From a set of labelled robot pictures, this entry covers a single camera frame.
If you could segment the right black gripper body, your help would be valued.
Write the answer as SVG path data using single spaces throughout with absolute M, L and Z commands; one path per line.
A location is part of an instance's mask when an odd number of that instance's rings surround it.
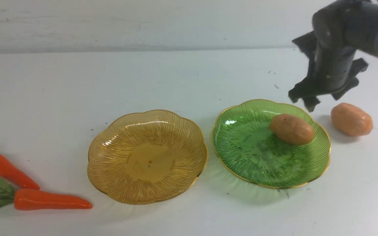
M 309 59 L 305 79 L 312 79 L 318 93 L 333 93 L 340 89 L 348 78 L 356 77 L 368 68 L 368 63 L 355 59 L 352 47 L 331 48 L 324 45 L 313 31 L 292 40 Z

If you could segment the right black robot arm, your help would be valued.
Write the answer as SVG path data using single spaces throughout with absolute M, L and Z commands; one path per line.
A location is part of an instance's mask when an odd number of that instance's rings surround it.
M 293 103 L 302 99 L 312 112 L 318 96 L 339 100 L 358 86 L 357 75 L 368 63 L 355 59 L 360 50 L 378 58 L 378 4 L 370 0 L 336 0 L 312 16 L 313 30 L 293 39 L 308 59 L 306 77 L 288 91 Z

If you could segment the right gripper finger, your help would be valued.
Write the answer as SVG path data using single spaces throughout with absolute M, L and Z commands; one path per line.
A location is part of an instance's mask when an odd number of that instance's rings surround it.
M 359 85 L 359 80 L 356 77 L 348 78 L 345 84 L 335 92 L 331 93 L 334 100 L 340 100 L 349 90 L 357 87 Z
M 293 103 L 297 103 L 298 100 L 302 99 L 307 111 L 313 112 L 315 107 L 321 103 L 317 98 L 320 95 L 318 91 L 312 79 L 303 79 L 288 91 L 288 97 Z

